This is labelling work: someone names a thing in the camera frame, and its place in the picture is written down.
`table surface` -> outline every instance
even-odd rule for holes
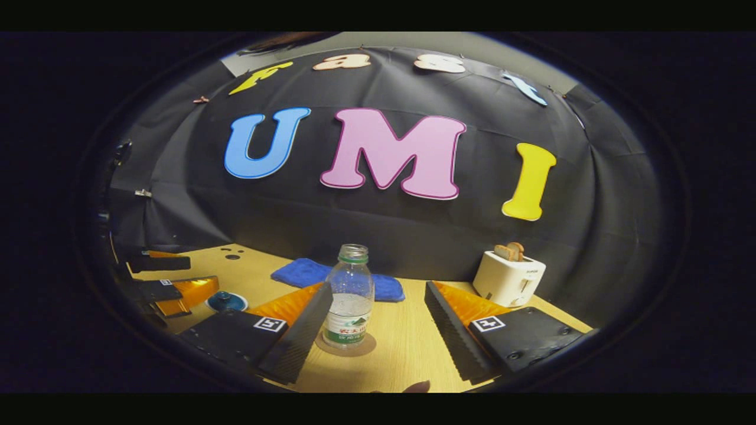
[[[215,275],[218,276],[221,290],[243,296],[250,308],[298,290],[270,277],[271,273],[289,264],[292,259],[237,244],[191,251],[184,255],[191,257],[190,270],[143,271],[133,276],[142,280],[179,280]],[[229,255],[239,258],[227,259]],[[426,307],[426,281],[398,280],[406,299],[402,302],[376,302],[373,305],[367,331],[377,341],[375,350],[359,357],[340,357],[321,350],[313,343],[299,379],[285,388],[297,392],[401,392],[413,383],[430,380],[430,392],[462,392],[490,383],[471,385],[460,379]],[[442,283],[475,293],[468,282]],[[580,332],[591,330],[587,324],[538,296],[533,296],[520,308],[527,306],[540,309]],[[191,310],[191,315],[167,319],[169,331],[182,332],[214,313],[204,303]]]

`blue cloth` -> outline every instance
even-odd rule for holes
[[[308,287],[326,280],[331,267],[318,264],[311,259],[296,259],[274,271],[271,279],[294,287]],[[401,284],[390,276],[373,275],[376,286],[376,301],[399,302],[404,300]]]

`pink letter m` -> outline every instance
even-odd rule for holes
[[[343,189],[362,186],[365,176],[357,168],[363,154],[380,189],[391,186],[414,158],[412,174],[401,182],[403,191],[440,200],[454,199],[460,193],[454,184],[454,155],[457,139],[467,130],[464,123],[443,116],[426,116],[398,139],[379,110],[344,109],[336,118],[343,128],[333,165],[321,175],[324,185]]]

